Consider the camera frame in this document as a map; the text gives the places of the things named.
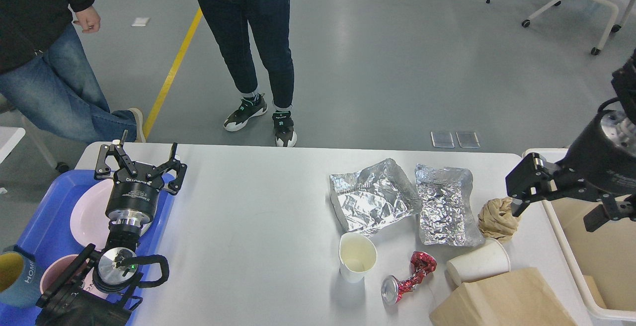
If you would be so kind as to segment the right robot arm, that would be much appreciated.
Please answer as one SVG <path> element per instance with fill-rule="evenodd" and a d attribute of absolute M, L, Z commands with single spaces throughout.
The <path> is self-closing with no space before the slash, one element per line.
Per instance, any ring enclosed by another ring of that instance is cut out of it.
<path fill-rule="evenodd" d="M 530 153 L 506 176 L 513 216 L 520 216 L 532 202 L 573 198 L 597 202 L 583 218 L 588 232 L 608 221 L 634 221 L 635 57 L 631 56 L 612 77 L 616 97 L 598 107 L 563 159 L 549 163 L 540 154 Z"/>

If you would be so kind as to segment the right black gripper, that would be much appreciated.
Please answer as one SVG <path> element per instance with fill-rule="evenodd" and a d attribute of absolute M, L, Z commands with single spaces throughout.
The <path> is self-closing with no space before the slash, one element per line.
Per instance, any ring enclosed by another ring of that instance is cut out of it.
<path fill-rule="evenodd" d="M 635 163 L 635 125 L 622 111 L 603 110 L 570 145 L 565 158 L 550 163 L 529 153 L 506 176 L 512 215 L 520 216 L 533 202 L 573 198 L 600 202 L 583 218 L 588 232 L 608 221 L 635 221 Z M 623 195 L 629 197 L 617 202 Z"/>

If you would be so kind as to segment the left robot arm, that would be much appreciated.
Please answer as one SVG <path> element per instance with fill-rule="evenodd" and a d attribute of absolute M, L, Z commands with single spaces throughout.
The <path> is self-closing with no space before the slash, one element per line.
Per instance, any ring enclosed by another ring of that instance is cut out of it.
<path fill-rule="evenodd" d="M 136 288 L 155 288 L 169 278 L 163 255 L 138 255 L 142 229 L 153 222 L 159 194 L 176 195 L 187 165 L 177 143 L 161 165 L 133 161 L 124 141 L 102 145 L 94 177 L 111 179 L 105 208 L 109 235 L 102 249 L 90 243 L 39 297 L 37 326 L 124 326 L 143 301 Z"/>

